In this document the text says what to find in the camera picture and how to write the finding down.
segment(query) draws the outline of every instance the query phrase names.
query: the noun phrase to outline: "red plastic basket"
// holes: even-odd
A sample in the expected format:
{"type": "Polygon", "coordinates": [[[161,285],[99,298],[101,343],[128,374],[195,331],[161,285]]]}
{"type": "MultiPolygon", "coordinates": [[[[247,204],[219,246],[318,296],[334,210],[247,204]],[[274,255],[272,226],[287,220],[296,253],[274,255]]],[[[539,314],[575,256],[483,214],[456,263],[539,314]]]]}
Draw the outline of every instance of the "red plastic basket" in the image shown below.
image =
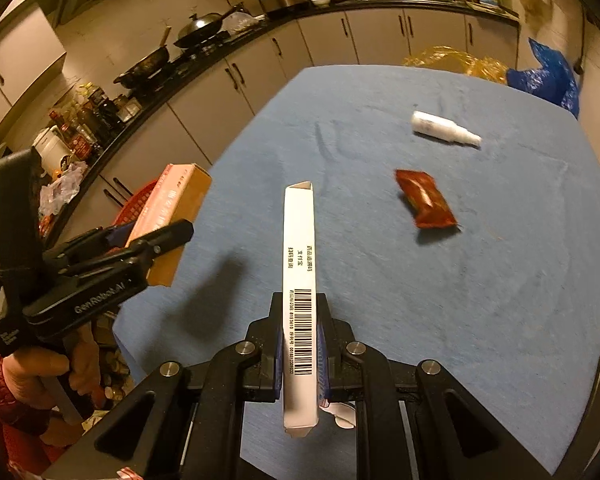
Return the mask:
{"type": "Polygon", "coordinates": [[[138,220],[144,204],[146,204],[146,201],[149,200],[149,196],[151,195],[151,192],[154,190],[154,187],[157,183],[157,179],[149,182],[140,191],[127,200],[126,204],[113,221],[113,225],[124,225],[138,220]]]}

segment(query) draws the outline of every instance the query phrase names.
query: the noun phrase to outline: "blue plastic bag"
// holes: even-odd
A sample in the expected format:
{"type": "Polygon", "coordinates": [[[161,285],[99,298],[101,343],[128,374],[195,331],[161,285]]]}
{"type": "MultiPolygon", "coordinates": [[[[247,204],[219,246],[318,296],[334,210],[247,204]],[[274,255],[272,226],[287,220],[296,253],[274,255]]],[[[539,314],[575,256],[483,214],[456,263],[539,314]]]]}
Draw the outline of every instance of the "blue plastic bag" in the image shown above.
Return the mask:
{"type": "Polygon", "coordinates": [[[529,38],[531,52],[542,68],[531,70],[507,70],[507,84],[545,101],[561,106],[576,118],[580,113],[578,85],[571,67],[564,56],[542,43],[529,38]]]}

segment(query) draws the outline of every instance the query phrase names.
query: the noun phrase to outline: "red puffer jacket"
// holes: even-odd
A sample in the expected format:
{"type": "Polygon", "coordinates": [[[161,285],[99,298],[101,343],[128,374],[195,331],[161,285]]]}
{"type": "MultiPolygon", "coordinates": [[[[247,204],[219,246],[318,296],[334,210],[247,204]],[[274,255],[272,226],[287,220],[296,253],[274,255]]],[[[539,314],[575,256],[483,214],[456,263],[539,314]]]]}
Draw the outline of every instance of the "red puffer jacket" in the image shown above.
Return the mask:
{"type": "Polygon", "coordinates": [[[39,438],[48,427],[49,416],[50,410],[35,410],[13,397],[4,383],[0,357],[0,460],[15,462],[34,474],[48,468],[63,452],[39,438]]]}

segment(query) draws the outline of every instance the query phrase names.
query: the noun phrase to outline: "red sleeve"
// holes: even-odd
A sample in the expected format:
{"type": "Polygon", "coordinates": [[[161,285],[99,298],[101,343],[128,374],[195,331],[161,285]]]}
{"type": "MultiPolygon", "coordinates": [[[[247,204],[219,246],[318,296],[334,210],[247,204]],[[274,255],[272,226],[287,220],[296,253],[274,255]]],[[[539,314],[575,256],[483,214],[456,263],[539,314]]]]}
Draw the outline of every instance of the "red sleeve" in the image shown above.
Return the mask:
{"type": "Polygon", "coordinates": [[[49,425],[50,410],[35,410],[13,397],[2,375],[0,357],[0,420],[30,435],[45,433],[49,425]]]}

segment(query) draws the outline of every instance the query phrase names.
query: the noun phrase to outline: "white bottle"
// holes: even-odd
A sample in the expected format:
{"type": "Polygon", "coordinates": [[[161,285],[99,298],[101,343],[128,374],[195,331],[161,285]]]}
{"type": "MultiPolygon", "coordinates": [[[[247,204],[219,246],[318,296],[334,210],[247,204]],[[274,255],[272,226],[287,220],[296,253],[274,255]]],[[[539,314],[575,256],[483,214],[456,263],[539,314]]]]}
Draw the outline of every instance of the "white bottle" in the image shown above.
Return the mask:
{"type": "Polygon", "coordinates": [[[466,128],[458,126],[449,119],[436,115],[415,111],[411,117],[411,127],[414,132],[419,132],[446,142],[461,142],[480,146],[482,138],[472,134],[466,128]]]}

